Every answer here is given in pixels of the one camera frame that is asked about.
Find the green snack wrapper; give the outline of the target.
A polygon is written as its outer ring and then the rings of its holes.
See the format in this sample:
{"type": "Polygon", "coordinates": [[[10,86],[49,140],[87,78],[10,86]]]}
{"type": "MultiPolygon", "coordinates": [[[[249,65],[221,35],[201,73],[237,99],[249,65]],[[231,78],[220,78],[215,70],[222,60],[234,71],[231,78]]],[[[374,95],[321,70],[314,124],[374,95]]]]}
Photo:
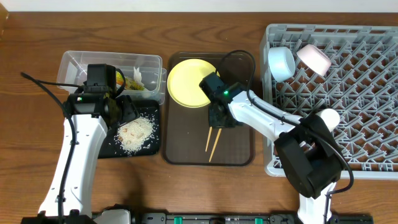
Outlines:
{"type": "MultiPolygon", "coordinates": [[[[123,85],[123,78],[120,72],[116,72],[116,86],[119,88],[123,85]]],[[[125,77],[125,90],[139,90],[144,91],[144,85],[136,82],[130,77],[125,77]]]]}

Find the white tissue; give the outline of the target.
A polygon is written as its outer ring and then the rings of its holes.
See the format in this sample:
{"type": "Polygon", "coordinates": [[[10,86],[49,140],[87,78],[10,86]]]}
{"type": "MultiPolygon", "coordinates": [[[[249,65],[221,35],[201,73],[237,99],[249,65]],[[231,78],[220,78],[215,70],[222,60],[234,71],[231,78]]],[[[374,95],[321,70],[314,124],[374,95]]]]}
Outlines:
{"type": "Polygon", "coordinates": [[[139,70],[139,67],[134,67],[133,79],[138,85],[144,87],[144,84],[142,82],[142,74],[139,70]]]}

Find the yellow plate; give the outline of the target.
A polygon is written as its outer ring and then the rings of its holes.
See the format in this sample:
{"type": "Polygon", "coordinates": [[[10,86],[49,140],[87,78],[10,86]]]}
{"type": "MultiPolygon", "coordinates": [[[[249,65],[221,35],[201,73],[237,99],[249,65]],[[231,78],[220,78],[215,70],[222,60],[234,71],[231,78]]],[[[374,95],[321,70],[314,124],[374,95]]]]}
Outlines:
{"type": "Polygon", "coordinates": [[[187,59],[174,66],[167,78],[172,99],[187,108],[201,108],[210,100],[199,87],[200,82],[216,68],[202,59],[187,59]]]}

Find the pile of rice grains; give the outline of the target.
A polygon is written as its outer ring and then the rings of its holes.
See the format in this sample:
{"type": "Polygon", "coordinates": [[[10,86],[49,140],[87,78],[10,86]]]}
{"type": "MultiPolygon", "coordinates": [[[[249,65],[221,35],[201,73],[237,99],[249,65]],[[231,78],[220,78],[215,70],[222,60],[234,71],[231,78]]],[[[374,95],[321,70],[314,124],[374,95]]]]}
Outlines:
{"type": "Polygon", "coordinates": [[[120,127],[114,139],[123,152],[132,156],[154,146],[156,127],[153,119],[140,117],[120,127]]]}

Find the light blue bowl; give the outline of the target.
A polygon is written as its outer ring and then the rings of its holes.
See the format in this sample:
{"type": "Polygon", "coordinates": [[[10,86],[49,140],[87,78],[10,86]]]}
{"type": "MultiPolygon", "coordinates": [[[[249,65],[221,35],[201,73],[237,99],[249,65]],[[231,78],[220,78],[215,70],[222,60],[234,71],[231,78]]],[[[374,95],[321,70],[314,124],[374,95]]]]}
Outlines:
{"type": "Polygon", "coordinates": [[[287,47],[273,47],[268,51],[271,74],[276,82],[284,82],[295,73],[295,60],[287,47]]]}

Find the white rice bowl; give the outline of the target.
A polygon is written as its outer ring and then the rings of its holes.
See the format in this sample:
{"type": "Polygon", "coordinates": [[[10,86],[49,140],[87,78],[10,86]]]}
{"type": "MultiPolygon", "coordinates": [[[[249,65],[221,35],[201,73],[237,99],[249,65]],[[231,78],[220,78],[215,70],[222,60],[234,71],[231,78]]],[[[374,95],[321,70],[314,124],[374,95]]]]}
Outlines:
{"type": "Polygon", "coordinates": [[[331,66],[330,59],[312,44],[308,44],[297,51],[297,57],[320,76],[325,76],[331,66]]]}

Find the white green cup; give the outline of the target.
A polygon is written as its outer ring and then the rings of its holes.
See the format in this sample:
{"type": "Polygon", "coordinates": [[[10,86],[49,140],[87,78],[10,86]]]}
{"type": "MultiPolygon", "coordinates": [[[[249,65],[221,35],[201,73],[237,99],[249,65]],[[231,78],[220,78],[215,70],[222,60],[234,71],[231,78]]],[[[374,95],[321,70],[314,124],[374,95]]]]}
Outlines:
{"type": "Polygon", "coordinates": [[[337,111],[331,108],[316,113],[326,124],[329,132],[332,132],[340,123],[340,116],[337,111]]]}

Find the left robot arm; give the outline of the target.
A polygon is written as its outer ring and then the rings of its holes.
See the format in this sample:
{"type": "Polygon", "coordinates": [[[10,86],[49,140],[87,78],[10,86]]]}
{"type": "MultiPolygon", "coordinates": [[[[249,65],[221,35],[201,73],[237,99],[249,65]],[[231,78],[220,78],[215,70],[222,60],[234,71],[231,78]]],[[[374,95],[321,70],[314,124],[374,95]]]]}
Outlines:
{"type": "Polygon", "coordinates": [[[26,73],[22,77],[41,87],[62,110],[64,134],[50,189],[38,214],[22,223],[131,223],[132,214],[120,205],[93,217],[91,196],[99,152],[109,131],[140,117],[123,86],[116,86],[121,70],[107,64],[89,64],[87,80],[61,102],[48,82],[26,73]]]}

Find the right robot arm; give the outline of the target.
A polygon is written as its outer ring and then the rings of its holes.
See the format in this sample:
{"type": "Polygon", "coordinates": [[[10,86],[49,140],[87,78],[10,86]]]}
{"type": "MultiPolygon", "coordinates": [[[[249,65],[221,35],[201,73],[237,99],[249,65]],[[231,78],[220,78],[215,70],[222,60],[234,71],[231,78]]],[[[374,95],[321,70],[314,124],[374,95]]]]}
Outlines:
{"type": "Polygon", "coordinates": [[[325,109],[302,118],[282,111],[243,85],[225,84],[214,72],[199,84],[216,112],[244,123],[272,141],[285,176],[300,194],[302,223],[328,223],[336,182],[347,163],[332,135],[339,114],[325,109]]]}

